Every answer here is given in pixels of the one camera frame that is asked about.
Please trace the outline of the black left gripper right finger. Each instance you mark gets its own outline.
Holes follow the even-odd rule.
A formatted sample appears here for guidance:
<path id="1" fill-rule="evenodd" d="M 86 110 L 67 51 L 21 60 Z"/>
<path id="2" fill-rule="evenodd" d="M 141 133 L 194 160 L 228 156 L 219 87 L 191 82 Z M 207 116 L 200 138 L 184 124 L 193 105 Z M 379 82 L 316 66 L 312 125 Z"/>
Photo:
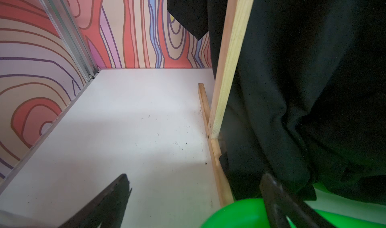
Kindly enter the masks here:
<path id="1" fill-rule="evenodd" d="M 330 222 L 316 213 L 305 202 L 292 194 L 272 175 L 266 173 L 260 182 L 269 225 L 272 228 L 333 228 Z"/>

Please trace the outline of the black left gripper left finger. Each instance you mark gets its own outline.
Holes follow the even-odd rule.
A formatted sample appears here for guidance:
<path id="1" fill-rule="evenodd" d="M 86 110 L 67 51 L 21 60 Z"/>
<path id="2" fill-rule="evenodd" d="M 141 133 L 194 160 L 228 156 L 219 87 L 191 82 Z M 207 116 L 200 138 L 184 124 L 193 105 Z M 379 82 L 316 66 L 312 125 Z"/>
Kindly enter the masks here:
<path id="1" fill-rule="evenodd" d="M 122 225 L 132 188 L 121 174 L 61 228 L 119 228 Z"/>

